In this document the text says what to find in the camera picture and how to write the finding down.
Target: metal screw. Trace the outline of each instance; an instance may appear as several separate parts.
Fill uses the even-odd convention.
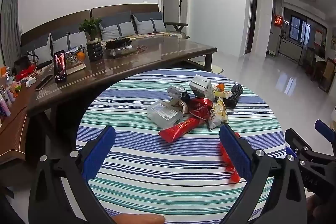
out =
[[[292,155],[288,155],[287,158],[290,160],[290,161],[294,161],[295,158],[292,156]]]
[[[77,150],[74,150],[70,153],[71,158],[76,158],[78,156],[79,152]]]
[[[256,154],[257,154],[257,156],[259,156],[259,157],[263,157],[264,155],[265,155],[265,152],[264,151],[262,151],[262,150],[260,150],[260,149],[258,149],[258,150],[256,150],[256,152],[255,152]]]
[[[40,161],[46,161],[47,160],[47,156],[46,155],[43,155],[40,157]]]

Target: black mesh item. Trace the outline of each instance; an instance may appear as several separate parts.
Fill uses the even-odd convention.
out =
[[[231,92],[237,92],[238,93],[238,96],[241,96],[241,94],[243,93],[244,89],[241,85],[234,85],[232,88],[231,88]]]
[[[226,106],[226,108],[234,109],[237,106],[239,97],[241,96],[243,91],[244,89],[241,85],[234,85],[231,88],[231,92],[233,95],[228,99],[223,98],[223,103]]]

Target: gray cushion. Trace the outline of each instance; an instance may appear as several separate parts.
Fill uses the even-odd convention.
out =
[[[133,17],[139,34],[166,31],[161,12],[133,14]]]
[[[113,40],[135,34],[131,11],[102,18],[99,28],[103,40]]]
[[[30,52],[28,52],[31,55],[37,55],[39,60],[37,64],[44,63],[46,61],[51,60],[53,57],[51,56],[51,50],[50,50],[50,33],[45,34],[38,39],[35,39],[34,41],[29,43],[29,47],[33,47],[34,49]],[[29,56],[29,60],[32,61],[32,63],[37,61],[37,58],[35,56]]]
[[[79,25],[61,27],[51,32],[53,53],[59,51],[68,51],[75,46],[85,45],[85,32],[79,32]],[[69,44],[67,41],[67,33],[69,33]]]

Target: gray curtain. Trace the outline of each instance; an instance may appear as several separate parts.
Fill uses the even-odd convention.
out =
[[[17,19],[17,0],[2,0],[0,42],[6,66],[12,66],[21,56],[21,36]]]

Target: round table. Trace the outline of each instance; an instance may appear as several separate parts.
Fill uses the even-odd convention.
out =
[[[106,125],[116,131],[115,144],[97,177],[89,185],[110,215],[154,213],[166,223],[218,224],[243,190],[244,179],[230,182],[218,149],[219,127],[204,124],[176,142],[166,143],[162,130],[146,116],[157,100],[170,100],[169,85],[184,86],[195,74],[213,85],[231,90],[236,82],[221,75],[191,69],[162,69],[128,77],[101,93],[81,120],[77,150],[95,139]],[[229,125],[254,149],[284,157],[285,139],[280,124],[267,104],[244,87]],[[273,179],[267,180],[253,215],[261,211]]]

